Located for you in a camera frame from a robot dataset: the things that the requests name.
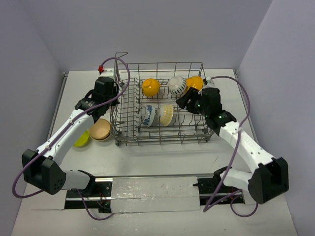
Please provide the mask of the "blue floral ceramic bowl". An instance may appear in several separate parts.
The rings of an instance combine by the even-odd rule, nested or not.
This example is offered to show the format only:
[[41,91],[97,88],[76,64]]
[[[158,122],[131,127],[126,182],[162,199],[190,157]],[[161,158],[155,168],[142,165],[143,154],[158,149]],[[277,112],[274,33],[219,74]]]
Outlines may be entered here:
[[146,105],[141,107],[140,116],[141,116],[141,123],[146,127],[150,127],[154,121],[156,114],[156,108],[154,105]]

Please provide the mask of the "pale yellow flower bowl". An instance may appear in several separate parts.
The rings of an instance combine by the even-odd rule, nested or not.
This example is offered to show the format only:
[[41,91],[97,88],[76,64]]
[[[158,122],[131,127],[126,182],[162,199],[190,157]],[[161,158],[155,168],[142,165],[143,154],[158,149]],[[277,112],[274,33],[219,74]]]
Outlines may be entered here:
[[174,108],[171,104],[164,104],[156,110],[158,121],[164,126],[168,126],[174,115]]

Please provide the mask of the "tan ceramic bowl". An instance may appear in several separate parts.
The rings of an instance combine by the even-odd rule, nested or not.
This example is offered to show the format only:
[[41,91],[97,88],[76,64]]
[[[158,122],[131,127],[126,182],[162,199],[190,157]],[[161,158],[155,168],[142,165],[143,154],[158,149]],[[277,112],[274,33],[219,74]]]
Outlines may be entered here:
[[89,128],[89,135],[96,141],[104,141],[109,138],[111,132],[111,124],[108,120],[100,118],[95,124]]

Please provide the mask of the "small orange plastic bowl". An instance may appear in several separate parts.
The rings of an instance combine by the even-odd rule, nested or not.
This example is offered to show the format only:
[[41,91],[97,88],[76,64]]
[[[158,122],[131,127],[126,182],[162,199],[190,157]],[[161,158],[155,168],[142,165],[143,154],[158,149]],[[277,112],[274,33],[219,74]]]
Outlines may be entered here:
[[146,97],[153,97],[159,93],[160,83],[154,78],[148,78],[143,81],[141,88]]

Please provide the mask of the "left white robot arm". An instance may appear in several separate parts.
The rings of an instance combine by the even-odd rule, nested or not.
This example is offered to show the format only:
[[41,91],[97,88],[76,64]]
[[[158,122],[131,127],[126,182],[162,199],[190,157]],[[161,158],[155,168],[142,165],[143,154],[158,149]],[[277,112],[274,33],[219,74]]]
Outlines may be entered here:
[[90,196],[96,190],[95,177],[84,171],[65,171],[60,165],[79,137],[107,110],[118,104],[119,87],[114,79],[99,77],[94,89],[78,101],[69,119],[35,151],[22,155],[24,181],[51,195],[64,189],[78,189]]

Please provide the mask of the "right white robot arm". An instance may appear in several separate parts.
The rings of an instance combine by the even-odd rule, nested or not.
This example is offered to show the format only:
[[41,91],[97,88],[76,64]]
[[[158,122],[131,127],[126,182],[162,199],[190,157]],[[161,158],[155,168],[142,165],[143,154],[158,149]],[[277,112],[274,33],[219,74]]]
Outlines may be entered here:
[[235,170],[228,165],[214,172],[214,188],[225,192],[229,187],[245,190],[263,204],[289,190],[288,163],[265,151],[245,131],[228,111],[222,108],[220,91],[190,88],[177,105],[192,114],[202,115],[207,126],[234,148],[245,161],[250,172]]

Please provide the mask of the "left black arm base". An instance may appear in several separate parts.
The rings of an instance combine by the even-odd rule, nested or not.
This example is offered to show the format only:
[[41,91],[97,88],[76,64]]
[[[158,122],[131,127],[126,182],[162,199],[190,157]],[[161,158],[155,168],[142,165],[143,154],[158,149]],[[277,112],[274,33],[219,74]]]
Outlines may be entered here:
[[[111,192],[112,178],[96,178],[94,189],[90,194],[84,194],[81,190],[81,195],[84,198],[88,209],[97,209],[99,213],[110,214],[111,210]],[[83,201],[77,190],[71,189],[66,192],[64,209],[84,209]]]

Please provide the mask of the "white striped ceramic bowl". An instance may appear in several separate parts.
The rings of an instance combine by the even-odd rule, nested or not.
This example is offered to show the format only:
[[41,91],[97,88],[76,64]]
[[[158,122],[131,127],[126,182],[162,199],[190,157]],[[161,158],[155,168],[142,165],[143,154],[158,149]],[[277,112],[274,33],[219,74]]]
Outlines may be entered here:
[[167,88],[172,95],[181,95],[187,87],[186,80],[181,76],[174,76],[168,80]]

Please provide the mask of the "large orange plastic bowl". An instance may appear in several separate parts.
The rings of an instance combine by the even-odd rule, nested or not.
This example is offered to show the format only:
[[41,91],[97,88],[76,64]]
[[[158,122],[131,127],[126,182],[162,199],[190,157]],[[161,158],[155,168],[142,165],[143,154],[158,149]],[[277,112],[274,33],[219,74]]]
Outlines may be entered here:
[[186,91],[188,91],[190,88],[201,90],[204,85],[203,79],[200,76],[192,76],[187,78],[186,84],[187,84]]

